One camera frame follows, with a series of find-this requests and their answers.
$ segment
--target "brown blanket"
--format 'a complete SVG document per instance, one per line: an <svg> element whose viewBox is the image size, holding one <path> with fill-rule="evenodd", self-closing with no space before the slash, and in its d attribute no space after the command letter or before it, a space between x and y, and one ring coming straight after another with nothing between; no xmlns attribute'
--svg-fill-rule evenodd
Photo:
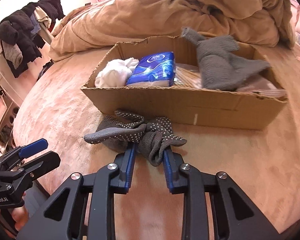
<svg viewBox="0 0 300 240"><path fill-rule="evenodd" d="M58 35L50 57L58 61L118 41L177 36L184 26L266 46L275 46L280 37L291 47L291 16L289 0L110 0L65 17L53 32Z"/></svg>
<svg viewBox="0 0 300 240"><path fill-rule="evenodd" d="M207 173L226 171L282 232L300 219L300 46L257 46L267 55L289 104L264 131L173 124L188 142L174 150ZM39 181L54 190L75 171L96 172L114 160L103 144L82 136L94 132L102 114L80 91L109 47L78 52L55 63L30 91L15 119L17 145L46 138L61 165ZM180 239L183 198L171 195L163 168L136 159L128 195L115 196L116 233L122 240Z"/></svg>

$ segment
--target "gray knitted fabric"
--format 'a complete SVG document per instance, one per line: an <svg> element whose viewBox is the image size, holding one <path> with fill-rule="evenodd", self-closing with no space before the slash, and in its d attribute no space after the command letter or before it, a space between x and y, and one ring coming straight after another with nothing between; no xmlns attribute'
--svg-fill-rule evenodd
<svg viewBox="0 0 300 240"><path fill-rule="evenodd" d="M138 114L117 110L115 115L133 122L125 124L106 116L96 132L86 134L83 139L90 144L103 143L119 152L126 150L128 142L138 143L138 151L153 166L160 165L163 152L169 145L181 146L187 142L172 133L171 121L167 117L157 117L145 124L144 117Z"/></svg>
<svg viewBox="0 0 300 240"><path fill-rule="evenodd" d="M248 77L270 67L264 60L250 60L231 53L239 49L232 36L205 39L191 28L184 28L182 36L197 46L197 60L202 87L233 91Z"/></svg>

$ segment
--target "cardboard box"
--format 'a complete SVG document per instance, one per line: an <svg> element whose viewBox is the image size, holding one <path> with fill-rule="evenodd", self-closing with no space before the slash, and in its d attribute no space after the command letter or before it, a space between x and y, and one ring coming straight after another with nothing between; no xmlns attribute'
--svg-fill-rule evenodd
<svg viewBox="0 0 300 240"><path fill-rule="evenodd" d="M265 60L249 44L240 42L238 44L240 50L234 54L248 59ZM207 89L94 87L96 76L110 60L130 57L141 59L146 55L163 51L173 51L177 63L197 66L195 46L182 37L156 36L138 43L117 43L100 61L81 90L105 114L114 114L116 109L124 109L146 118L167 116L176 123L252 130L265 128L287 102L286 98L279 100ZM271 68L261 74L277 88L282 88Z"/></svg>

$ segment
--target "torn cardboard edge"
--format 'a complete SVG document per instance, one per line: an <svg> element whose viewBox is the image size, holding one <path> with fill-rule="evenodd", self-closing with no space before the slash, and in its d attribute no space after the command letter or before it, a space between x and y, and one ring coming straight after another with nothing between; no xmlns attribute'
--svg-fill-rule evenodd
<svg viewBox="0 0 300 240"><path fill-rule="evenodd" d="M233 53L248 59L266 60L256 48L238 42ZM113 59L142 58L173 51L177 63L197 66L196 48L183 37L152 36L139 42L118 42L100 61L81 90L105 114L116 109L147 117L167 116L173 122L214 127L261 130L280 112L287 98L270 98L258 94L181 87L95 88L98 73ZM271 68L261 72L275 87L283 87Z"/></svg>

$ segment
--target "white tape strip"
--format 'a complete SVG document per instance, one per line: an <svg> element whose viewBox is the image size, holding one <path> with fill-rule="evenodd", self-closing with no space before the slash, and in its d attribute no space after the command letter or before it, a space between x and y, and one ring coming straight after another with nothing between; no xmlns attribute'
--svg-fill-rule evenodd
<svg viewBox="0 0 300 240"><path fill-rule="evenodd" d="M198 114L194 114L193 125L197 124L197 120L198 120Z"/></svg>

